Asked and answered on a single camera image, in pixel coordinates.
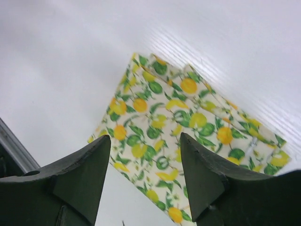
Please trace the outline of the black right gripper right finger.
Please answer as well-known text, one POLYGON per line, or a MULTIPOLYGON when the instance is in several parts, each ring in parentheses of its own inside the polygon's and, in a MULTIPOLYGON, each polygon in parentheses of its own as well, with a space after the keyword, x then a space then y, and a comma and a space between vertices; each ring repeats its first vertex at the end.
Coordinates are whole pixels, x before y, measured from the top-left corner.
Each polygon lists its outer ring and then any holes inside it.
POLYGON ((182 133, 191 218, 199 226, 298 226, 301 172, 269 176, 238 166, 182 133))

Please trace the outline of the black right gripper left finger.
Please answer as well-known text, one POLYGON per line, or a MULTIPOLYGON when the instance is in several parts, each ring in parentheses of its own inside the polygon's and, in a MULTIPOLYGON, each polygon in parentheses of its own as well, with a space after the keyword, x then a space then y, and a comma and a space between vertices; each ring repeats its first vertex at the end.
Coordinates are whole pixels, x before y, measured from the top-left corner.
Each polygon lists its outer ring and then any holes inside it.
POLYGON ((0 180, 2 226, 93 226, 110 158, 110 136, 22 176, 0 180))

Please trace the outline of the lemon print skirt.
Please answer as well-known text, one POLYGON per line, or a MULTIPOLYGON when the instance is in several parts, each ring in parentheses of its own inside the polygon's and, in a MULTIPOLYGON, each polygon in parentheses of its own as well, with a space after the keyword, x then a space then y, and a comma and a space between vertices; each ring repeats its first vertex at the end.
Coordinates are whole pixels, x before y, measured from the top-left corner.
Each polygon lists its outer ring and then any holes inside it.
POLYGON ((274 175, 289 161, 285 140, 217 94, 191 66, 133 54, 89 142, 111 138, 110 164, 179 226, 191 226, 180 135, 221 157, 274 175))

